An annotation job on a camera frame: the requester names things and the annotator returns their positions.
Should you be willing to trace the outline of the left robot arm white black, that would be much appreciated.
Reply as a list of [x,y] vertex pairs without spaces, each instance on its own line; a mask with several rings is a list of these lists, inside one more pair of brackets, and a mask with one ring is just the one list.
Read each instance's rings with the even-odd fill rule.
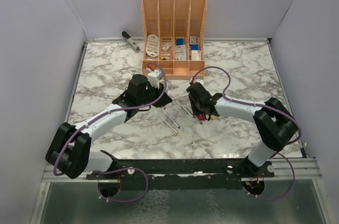
[[116,175],[115,157],[100,151],[91,151],[92,143],[112,128],[126,123],[139,112],[152,106],[164,107],[172,102],[166,93],[164,72],[155,70],[147,76],[133,75],[128,88],[103,111],[71,125],[61,124],[46,154],[46,161],[53,166],[55,176],[77,178],[83,172],[99,172],[104,178]]

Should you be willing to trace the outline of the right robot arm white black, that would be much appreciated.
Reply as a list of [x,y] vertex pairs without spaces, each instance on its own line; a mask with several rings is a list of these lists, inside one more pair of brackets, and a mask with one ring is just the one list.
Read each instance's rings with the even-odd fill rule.
[[246,157],[244,173],[255,177],[263,164],[280,152],[297,133],[296,120],[276,98],[266,102],[244,101],[216,93],[211,95],[202,84],[196,82],[186,89],[193,114],[206,120],[214,117],[232,117],[256,125],[261,141]]

